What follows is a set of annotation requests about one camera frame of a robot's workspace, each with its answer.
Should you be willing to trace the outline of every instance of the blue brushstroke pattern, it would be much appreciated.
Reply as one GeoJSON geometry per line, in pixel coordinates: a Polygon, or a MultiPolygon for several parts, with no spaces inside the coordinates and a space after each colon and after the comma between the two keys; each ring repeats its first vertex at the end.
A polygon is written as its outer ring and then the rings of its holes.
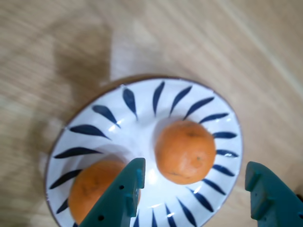
{"type": "Polygon", "coordinates": [[[71,127],[70,131],[75,133],[91,135],[91,136],[102,136],[110,140],[110,138],[104,135],[104,133],[101,132],[98,128],[89,124],[82,124],[82,125],[71,127]]]}
{"type": "Polygon", "coordinates": [[[151,227],[157,227],[157,222],[156,222],[156,218],[155,218],[155,214],[153,212],[153,209],[152,209],[152,224],[151,224],[151,227]]]}
{"type": "Polygon", "coordinates": [[[226,193],[216,183],[208,179],[203,179],[202,181],[207,185],[211,186],[213,189],[215,189],[217,192],[221,193],[222,195],[226,195],[226,193]]]}
{"type": "Polygon", "coordinates": [[[232,139],[235,138],[237,134],[229,131],[220,131],[220,132],[215,132],[213,134],[213,137],[215,139],[232,139]]]}
{"type": "Polygon", "coordinates": [[[95,105],[92,107],[93,111],[96,113],[101,114],[102,116],[109,119],[112,123],[114,123],[117,127],[121,128],[120,125],[117,123],[117,120],[115,119],[112,112],[104,105],[95,105]]]}
{"type": "MultiPolygon", "coordinates": [[[[166,204],[165,204],[165,208],[166,208],[166,214],[167,215],[171,214],[171,212],[166,204]]],[[[169,227],[177,227],[173,216],[170,216],[170,217],[167,216],[167,219],[169,221],[169,227]]]]}
{"type": "Polygon", "coordinates": [[[179,200],[179,198],[177,197],[177,200],[179,201],[181,207],[182,207],[182,210],[186,216],[186,218],[188,219],[188,221],[194,226],[194,227],[197,227],[196,225],[196,220],[193,216],[193,214],[190,212],[190,210],[184,206],[184,204],[179,200]]]}
{"type": "Polygon", "coordinates": [[[136,221],[134,221],[134,227],[139,227],[139,212],[136,217],[136,221]]]}
{"type": "Polygon", "coordinates": [[[70,171],[64,175],[62,175],[58,180],[56,180],[51,186],[49,189],[53,189],[55,187],[58,187],[60,186],[61,184],[67,182],[68,180],[78,176],[78,174],[82,171],[82,169],[77,169],[77,170],[73,170],[73,171],[70,171]]]}
{"type": "Polygon", "coordinates": [[[225,156],[225,157],[239,157],[239,155],[237,155],[235,152],[232,152],[230,150],[221,150],[221,149],[218,149],[217,150],[217,154],[225,156]]]}
{"type": "Polygon", "coordinates": [[[157,105],[158,101],[160,98],[160,95],[162,93],[162,90],[164,88],[165,82],[163,81],[160,83],[160,85],[156,88],[155,92],[153,93],[153,98],[152,98],[152,106],[153,106],[153,112],[155,113],[155,116],[157,114],[157,105]]]}
{"type": "Polygon", "coordinates": [[[185,117],[183,118],[183,120],[185,120],[190,114],[192,114],[194,111],[196,111],[200,107],[202,107],[202,106],[208,104],[209,102],[213,101],[213,99],[214,99],[214,97],[209,97],[209,98],[202,99],[202,100],[196,102],[195,104],[193,104],[190,107],[190,109],[188,110],[188,112],[185,115],[185,117]]]}
{"type": "Polygon", "coordinates": [[[200,204],[202,206],[204,206],[210,212],[214,211],[212,205],[210,205],[209,201],[205,198],[205,196],[203,196],[203,195],[201,195],[200,193],[197,193],[197,192],[194,193],[194,191],[191,190],[190,188],[189,188],[189,190],[193,193],[193,195],[195,196],[195,198],[200,202],[200,204]]]}
{"type": "Polygon", "coordinates": [[[59,155],[54,156],[54,158],[67,158],[72,156],[88,155],[88,154],[102,154],[102,152],[91,150],[88,148],[77,147],[77,148],[68,149],[60,153],[59,155]]]}
{"type": "Polygon", "coordinates": [[[213,169],[218,170],[219,172],[228,175],[228,176],[235,176],[235,174],[233,174],[230,170],[228,170],[226,167],[224,166],[220,166],[220,165],[213,165],[213,169]]]}
{"type": "Polygon", "coordinates": [[[207,116],[205,118],[203,118],[199,124],[201,123],[204,123],[204,122],[208,122],[208,121],[213,121],[213,120],[217,120],[217,119],[220,119],[220,118],[223,118],[223,117],[226,117],[228,115],[228,113],[216,113],[216,114],[213,114],[213,115],[210,115],[210,116],[207,116]]]}
{"type": "Polygon", "coordinates": [[[187,87],[184,90],[180,91],[179,94],[177,94],[177,96],[175,97],[171,109],[170,109],[170,113],[169,115],[171,115],[172,111],[174,110],[175,106],[178,104],[178,102],[188,94],[188,92],[191,90],[193,86],[187,87]]]}
{"type": "Polygon", "coordinates": [[[68,208],[68,202],[67,199],[62,203],[62,205],[58,208],[56,214],[61,213],[62,211],[64,211],[65,209],[68,208]]]}
{"type": "Polygon", "coordinates": [[[134,99],[134,93],[130,89],[124,89],[123,91],[123,99],[127,107],[134,113],[136,119],[138,120],[137,112],[136,112],[136,102],[134,99]]]}

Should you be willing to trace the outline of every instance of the white bowl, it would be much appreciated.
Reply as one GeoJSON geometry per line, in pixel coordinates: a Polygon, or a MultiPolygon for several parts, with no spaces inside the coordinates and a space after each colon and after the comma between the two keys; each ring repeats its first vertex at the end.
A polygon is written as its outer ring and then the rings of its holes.
{"type": "Polygon", "coordinates": [[[232,108],[213,90],[186,79],[157,77],[121,85],[86,106],[63,130],[46,173],[51,212],[76,226],[67,198],[79,172],[103,158],[146,159],[145,188],[131,227],[199,227],[222,206],[238,177],[242,135],[232,108]],[[213,134],[217,155],[205,179],[175,184],[158,171],[154,144],[164,126],[187,119],[213,134]]]}

